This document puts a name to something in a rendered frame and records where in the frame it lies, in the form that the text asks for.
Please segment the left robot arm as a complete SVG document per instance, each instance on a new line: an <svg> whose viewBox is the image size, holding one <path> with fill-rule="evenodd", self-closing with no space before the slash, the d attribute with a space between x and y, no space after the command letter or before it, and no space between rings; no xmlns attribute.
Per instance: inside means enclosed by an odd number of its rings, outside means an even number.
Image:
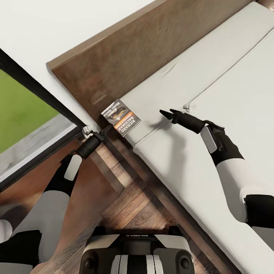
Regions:
<svg viewBox="0 0 274 274"><path fill-rule="evenodd" d="M96 150L111 127L112 124L100 133L92 133L91 125L83 128L87 140L61 160L37 203L8 241L0 243L0 274L29 274L36 265L50 260L60 239L82 158L87 159Z"/></svg>

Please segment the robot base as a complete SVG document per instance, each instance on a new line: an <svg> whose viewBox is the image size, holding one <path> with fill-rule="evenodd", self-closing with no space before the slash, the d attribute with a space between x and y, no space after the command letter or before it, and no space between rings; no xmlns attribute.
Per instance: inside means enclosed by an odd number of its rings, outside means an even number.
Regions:
<svg viewBox="0 0 274 274"><path fill-rule="evenodd" d="M195 274L188 241L177 226L170 226L168 235L106 235L105 227L97 226L86 242L79 274L111 274L116 254L158 255L163 274Z"/></svg>

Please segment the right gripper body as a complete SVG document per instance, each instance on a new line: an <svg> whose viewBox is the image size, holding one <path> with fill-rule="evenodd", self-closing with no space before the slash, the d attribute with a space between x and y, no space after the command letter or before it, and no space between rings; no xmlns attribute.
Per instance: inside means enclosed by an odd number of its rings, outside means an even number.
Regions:
<svg viewBox="0 0 274 274"><path fill-rule="evenodd" d="M182 125L183 127L190 130L190 127L195 119L196 117L189 115L187 113L177 112L174 115L172 123Z"/></svg>

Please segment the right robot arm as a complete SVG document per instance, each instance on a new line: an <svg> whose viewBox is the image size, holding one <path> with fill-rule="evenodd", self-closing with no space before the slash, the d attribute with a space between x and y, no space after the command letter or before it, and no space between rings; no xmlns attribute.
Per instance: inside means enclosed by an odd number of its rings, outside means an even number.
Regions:
<svg viewBox="0 0 274 274"><path fill-rule="evenodd" d="M201 135L218 171L228 208L236 220L248 224L274 251L274 191L253 171L238 147L225 134L225 127L192 115L196 104L184 111L160 110L173 124Z"/></svg>

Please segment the hardback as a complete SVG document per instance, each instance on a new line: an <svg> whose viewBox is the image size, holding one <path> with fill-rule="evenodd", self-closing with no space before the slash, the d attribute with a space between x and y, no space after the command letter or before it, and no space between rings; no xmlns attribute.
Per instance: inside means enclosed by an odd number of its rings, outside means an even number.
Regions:
<svg viewBox="0 0 274 274"><path fill-rule="evenodd" d="M126 136L141 120L119 99L102 112L106 120L122 135Z"/></svg>

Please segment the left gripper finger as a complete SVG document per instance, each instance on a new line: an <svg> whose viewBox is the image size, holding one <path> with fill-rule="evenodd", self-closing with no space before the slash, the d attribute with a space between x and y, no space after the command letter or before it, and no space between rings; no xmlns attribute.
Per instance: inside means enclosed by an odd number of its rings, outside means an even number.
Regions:
<svg viewBox="0 0 274 274"><path fill-rule="evenodd" d="M107 134L107 132L110 130L110 128L112 127L112 124L110 124L109 126L107 126L106 128L104 128L103 130L100 131L100 135L105 138L105 135Z"/></svg>

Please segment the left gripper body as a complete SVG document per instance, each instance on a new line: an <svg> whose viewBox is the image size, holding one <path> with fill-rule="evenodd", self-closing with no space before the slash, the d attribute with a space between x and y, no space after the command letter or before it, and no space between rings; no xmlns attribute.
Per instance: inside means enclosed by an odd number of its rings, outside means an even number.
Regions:
<svg viewBox="0 0 274 274"><path fill-rule="evenodd" d="M93 133L85 142L83 146L88 148L91 152L96 150L96 148L105 140L98 132Z"/></svg>

